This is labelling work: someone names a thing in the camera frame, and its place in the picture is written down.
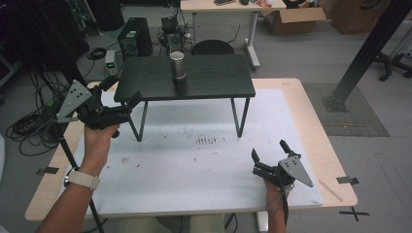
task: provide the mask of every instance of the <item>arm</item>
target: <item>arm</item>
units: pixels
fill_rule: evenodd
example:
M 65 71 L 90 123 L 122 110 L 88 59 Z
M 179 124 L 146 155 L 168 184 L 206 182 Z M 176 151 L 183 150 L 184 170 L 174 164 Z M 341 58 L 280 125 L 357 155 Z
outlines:
M 118 125 L 103 130 L 85 127 L 85 157 L 79 172 L 99 176 L 106 165 L 110 140 Z M 93 191 L 70 183 L 52 206 L 36 232 L 80 232 Z
M 285 212 L 281 192 L 278 187 L 263 179 L 266 185 L 266 210 L 268 216 L 268 233 L 286 233 Z

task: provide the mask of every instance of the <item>floor mat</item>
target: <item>floor mat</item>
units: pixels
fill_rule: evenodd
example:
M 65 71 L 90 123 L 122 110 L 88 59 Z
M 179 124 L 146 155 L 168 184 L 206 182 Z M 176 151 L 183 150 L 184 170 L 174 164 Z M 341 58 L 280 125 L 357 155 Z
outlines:
M 328 136 L 389 137 L 388 131 L 355 87 L 345 102 L 347 113 L 328 112 L 322 97 L 328 97 L 336 83 L 304 83 L 303 87 Z

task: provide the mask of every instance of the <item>watch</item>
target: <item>watch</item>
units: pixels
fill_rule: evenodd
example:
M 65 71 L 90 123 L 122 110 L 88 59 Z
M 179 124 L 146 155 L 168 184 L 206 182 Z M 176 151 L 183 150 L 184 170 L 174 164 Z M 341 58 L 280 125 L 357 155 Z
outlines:
M 66 177 L 64 177 L 64 186 L 66 187 L 69 183 L 76 183 L 81 186 L 90 188 L 90 190 L 95 190 L 100 183 L 99 177 L 94 177 L 86 173 L 78 172 L 77 169 L 70 170 Z

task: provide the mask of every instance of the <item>open cardboard box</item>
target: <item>open cardboard box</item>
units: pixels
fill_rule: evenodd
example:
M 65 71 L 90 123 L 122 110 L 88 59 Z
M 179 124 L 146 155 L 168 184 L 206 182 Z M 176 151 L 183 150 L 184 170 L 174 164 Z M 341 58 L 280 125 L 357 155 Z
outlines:
M 274 35 L 311 32 L 316 21 L 326 20 L 323 8 L 286 9 L 262 14 L 264 24 Z

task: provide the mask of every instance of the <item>white watch strap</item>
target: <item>white watch strap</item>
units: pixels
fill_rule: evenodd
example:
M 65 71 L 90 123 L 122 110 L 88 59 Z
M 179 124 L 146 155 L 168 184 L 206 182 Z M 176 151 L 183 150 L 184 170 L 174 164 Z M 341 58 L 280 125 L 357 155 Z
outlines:
M 100 183 L 100 179 L 98 177 L 91 176 L 86 173 L 72 171 L 67 178 L 69 183 L 76 183 L 82 186 L 89 187 L 91 190 L 95 190 Z

